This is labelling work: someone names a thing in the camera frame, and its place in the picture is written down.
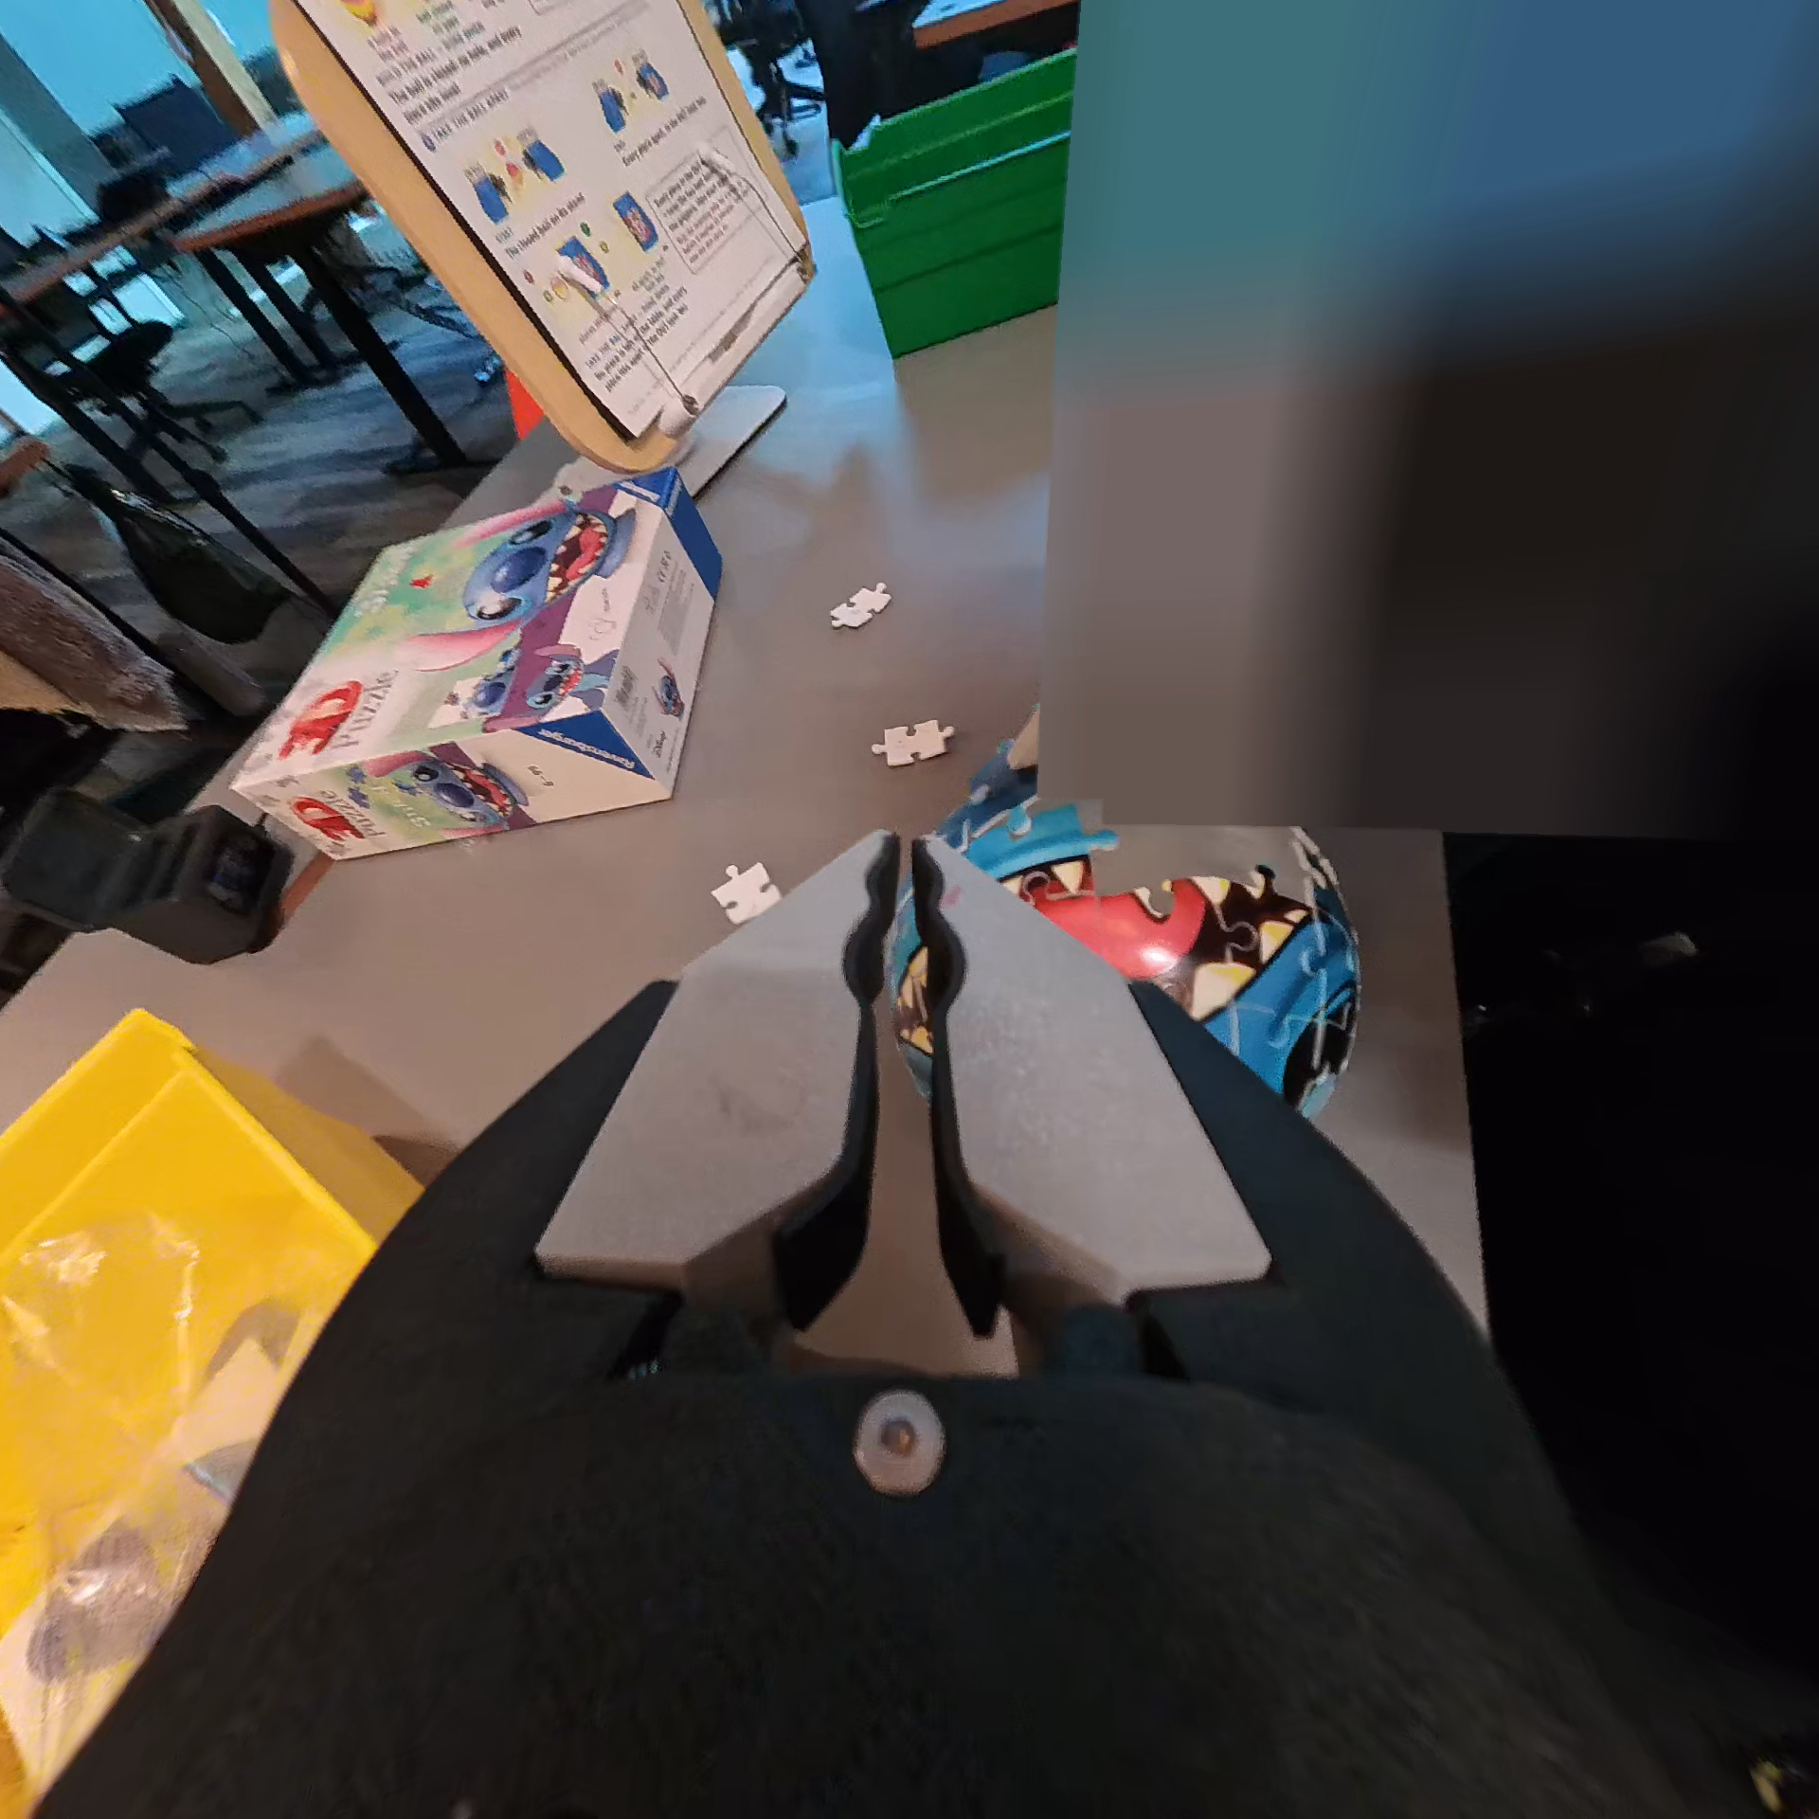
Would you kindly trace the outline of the brown top office desk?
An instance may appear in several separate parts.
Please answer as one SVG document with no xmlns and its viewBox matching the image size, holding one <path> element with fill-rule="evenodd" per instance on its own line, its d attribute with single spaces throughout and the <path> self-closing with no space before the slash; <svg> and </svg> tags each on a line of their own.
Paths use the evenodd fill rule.
<svg viewBox="0 0 1819 1819">
<path fill-rule="evenodd" d="M 353 370 L 373 374 L 414 441 L 395 477 L 473 470 L 476 460 L 403 367 L 383 313 L 454 331 L 464 318 L 434 309 L 416 265 L 376 262 L 357 237 L 376 201 L 326 143 L 287 152 L 269 174 L 177 220 L 172 249 L 192 261 L 223 302 L 283 367 L 283 393 L 325 391 Z"/>
</svg>

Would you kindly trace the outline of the yellow plastic bin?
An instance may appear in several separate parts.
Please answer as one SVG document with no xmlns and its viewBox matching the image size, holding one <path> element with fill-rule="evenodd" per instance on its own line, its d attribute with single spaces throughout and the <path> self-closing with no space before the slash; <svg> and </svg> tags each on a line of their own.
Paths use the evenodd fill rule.
<svg viewBox="0 0 1819 1819">
<path fill-rule="evenodd" d="M 298 1309 L 279 1402 L 378 1238 L 419 1196 L 366 1133 L 146 1011 L 127 1013 L 4 1130 L 3 1165 L 3 1352 L 4 1276 L 28 1245 L 153 1217 L 200 1241 L 210 1330 L 267 1295 Z M 3 1628 L 15 1613 L 24 1531 L 15 1477 L 3 1381 Z M 17 1740 L 4 1714 L 4 1814 L 31 1813 L 123 1686 L 71 1734 L 53 1734 L 48 1754 Z"/>
</svg>

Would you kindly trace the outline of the grey fuzzy cloth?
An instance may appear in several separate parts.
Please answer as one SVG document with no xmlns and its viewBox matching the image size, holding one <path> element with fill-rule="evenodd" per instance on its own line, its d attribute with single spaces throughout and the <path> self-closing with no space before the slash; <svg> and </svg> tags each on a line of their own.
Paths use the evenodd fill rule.
<svg viewBox="0 0 1819 1819">
<path fill-rule="evenodd" d="M 172 672 L 33 557 L 3 552 L 3 710 L 81 716 L 114 735 L 177 735 Z"/>
</svg>

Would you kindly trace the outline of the blue puzzle ball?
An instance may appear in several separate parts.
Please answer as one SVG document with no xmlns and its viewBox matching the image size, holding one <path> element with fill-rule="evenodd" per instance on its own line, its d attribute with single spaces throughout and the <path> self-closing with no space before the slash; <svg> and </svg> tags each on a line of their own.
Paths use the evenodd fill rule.
<svg viewBox="0 0 1819 1819">
<path fill-rule="evenodd" d="M 1049 794 L 1011 742 L 934 836 L 1131 984 L 1178 1002 L 1313 1119 L 1350 1068 L 1360 955 L 1301 828 L 1112 829 Z"/>
</svg>

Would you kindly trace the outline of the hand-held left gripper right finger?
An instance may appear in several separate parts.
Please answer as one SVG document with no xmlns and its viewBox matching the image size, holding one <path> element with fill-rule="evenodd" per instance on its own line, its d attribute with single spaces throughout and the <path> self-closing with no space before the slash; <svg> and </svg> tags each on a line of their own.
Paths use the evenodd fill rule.
<svg viewBox="0 0 1819 1819">
<path fill-rule="evenodd" d="M 1132 984 L 914 845 L 940 1254 L 968 1328 L 1262 1283 L 1270 1257 Z"/>
</svg>

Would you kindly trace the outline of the green plastic bin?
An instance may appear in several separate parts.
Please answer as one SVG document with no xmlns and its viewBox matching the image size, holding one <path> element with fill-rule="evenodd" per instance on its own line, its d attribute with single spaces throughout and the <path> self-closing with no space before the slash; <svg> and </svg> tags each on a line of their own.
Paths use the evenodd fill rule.
<svg viewBox="0 0 1819 1819">
<path fill-rule="evenodd" d="M 1056 306 L 1075 93 L 1067 51 L 831 148 L 893 358 Z"/>
</svg>

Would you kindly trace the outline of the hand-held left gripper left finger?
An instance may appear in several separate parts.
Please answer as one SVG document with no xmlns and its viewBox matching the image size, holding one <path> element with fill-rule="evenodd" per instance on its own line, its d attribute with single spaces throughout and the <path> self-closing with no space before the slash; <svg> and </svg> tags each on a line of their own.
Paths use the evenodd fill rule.
<svg viewBox="0 0 1819 1819">
<path fill-rule="evenodd" d="M 699 955 L 536 1241 L 550 1278 L 803 1331 L 857 1269 L 900 841 L 873 832 Z"/>
</svg>

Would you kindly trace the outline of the cartoon print puzzle box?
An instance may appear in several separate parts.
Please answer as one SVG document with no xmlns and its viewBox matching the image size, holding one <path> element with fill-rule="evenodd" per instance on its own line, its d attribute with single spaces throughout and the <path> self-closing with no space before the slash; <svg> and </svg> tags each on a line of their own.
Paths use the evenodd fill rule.
<svg viewBox="0 0 1819 1819">
<path fill-rule="evenodd" d="M 677 470 L 571 461 L 528 506 L 378 552 L 233 794 L 334 861 L 665 803 L 719 588 Z"/>
</svg>

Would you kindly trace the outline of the black office chair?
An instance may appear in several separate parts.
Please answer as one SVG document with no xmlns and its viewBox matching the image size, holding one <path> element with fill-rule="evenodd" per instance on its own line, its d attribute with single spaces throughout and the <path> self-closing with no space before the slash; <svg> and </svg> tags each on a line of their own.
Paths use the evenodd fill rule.
<svg viewBox="0 0 1819 1819">
<path fill-rule="evenodd" d="M 803 14 L 795 2 L 707 2 L 707 14 L 722 45 L 757 81 L 759 123 L 795 153 L 795 123 L 828 109 L 824 89 L 792 73 L 795 64 L 817 64 Z"/>
</svg>

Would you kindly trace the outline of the clear plastic bag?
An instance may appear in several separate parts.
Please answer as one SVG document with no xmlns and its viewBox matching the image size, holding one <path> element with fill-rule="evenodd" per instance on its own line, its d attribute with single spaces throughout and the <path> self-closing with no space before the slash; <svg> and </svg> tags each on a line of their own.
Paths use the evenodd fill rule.
<svg viewBox="0 0 1819 1819">
<path fill-rule="evenodd" d="M 203 1254 L 153 1217 L 25 1247 L 4 1276 L 22 1504 L 4 1714 L 42 1754 L 136 1669 L 221 1531 L 300 1335 L 286 1297 L 203 1320 Z"/>
</svg>

